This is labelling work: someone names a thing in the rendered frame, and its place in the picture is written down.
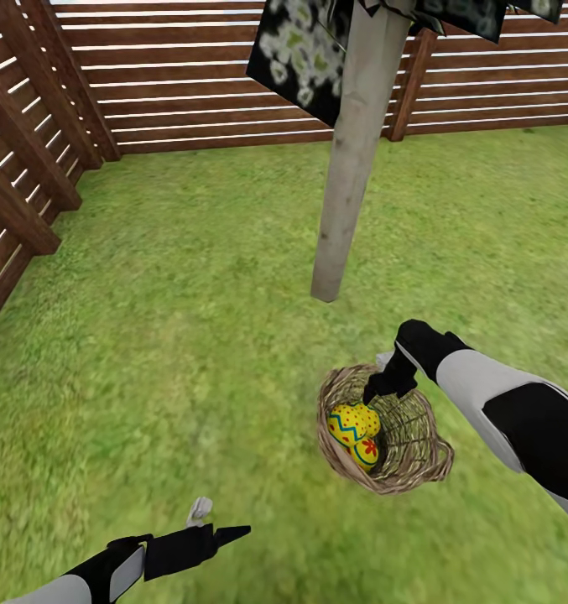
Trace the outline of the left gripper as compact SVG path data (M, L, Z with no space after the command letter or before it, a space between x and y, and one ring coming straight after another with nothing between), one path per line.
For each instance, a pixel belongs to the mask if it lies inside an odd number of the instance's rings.
M168 575L198 566L205 560L211 560L217 549L235 539L250 534L251 527L238 526L219 528L213 534L213 524L186 528L169 536Z

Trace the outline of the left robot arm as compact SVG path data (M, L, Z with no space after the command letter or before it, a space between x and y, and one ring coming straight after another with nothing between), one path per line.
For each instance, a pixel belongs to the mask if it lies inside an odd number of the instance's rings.
M251 532L248 525L219 528L213 534L213 524L202 521L212 505L208 497L199 497L183 531L115 539L66 575L2 604L115 604L142 576L148 581L211 560L219 547Z

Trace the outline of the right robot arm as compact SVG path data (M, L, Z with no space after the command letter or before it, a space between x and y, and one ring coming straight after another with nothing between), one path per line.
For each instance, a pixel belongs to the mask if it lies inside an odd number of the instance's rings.
M422 320L399 329L393 352L377 354L363 403L415 389L419 369L435 382L509 469L529 473L568 513L568 392L441 335Z

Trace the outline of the wicker basket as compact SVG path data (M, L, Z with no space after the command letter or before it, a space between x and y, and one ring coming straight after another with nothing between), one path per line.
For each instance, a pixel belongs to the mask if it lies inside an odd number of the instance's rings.
M411 437L405 440L399 435L396 436L395 434L400 431L396 425L390 427L381 424L381 435L378 436L377 441L379 448L377 465L366 472L346 452L347 448L341 447L330 434L326 420L328 414L337 406L336 398L341 396L337 400L338 403L341 401L339 404L351 404L350 392L355 388L355 384L350 382L349 378L357 377L360 372L367 377L381 370L377 363L360 363L341 370L337 368L334 371L330 370L323 378L317 404L318 441L321 454L330 463L331 469L335 469L340 476L352 479L380 496L399 496L412 491L416 486L422 486L422 482L444 481L451 473L455 449L439 436L432 406L417 388L411 389L410 394L418 401L417 404L422 408L425 418L424 423L419 423L422 440L427 447L422 461L416 451L418 440ZM405 452L402 453L403 449ZM446 453L446 458L441 464L439 464L440 449Z

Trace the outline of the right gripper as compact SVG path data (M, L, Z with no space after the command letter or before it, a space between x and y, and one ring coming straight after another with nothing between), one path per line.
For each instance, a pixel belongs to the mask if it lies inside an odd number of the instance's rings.
M367 406L373 398L387 397L398 393L405 393L415 389L417 382L414 380L414 374L407 375L401 373L395 368L391 360L383 372L369 374L367 382L362 387L363 403Z

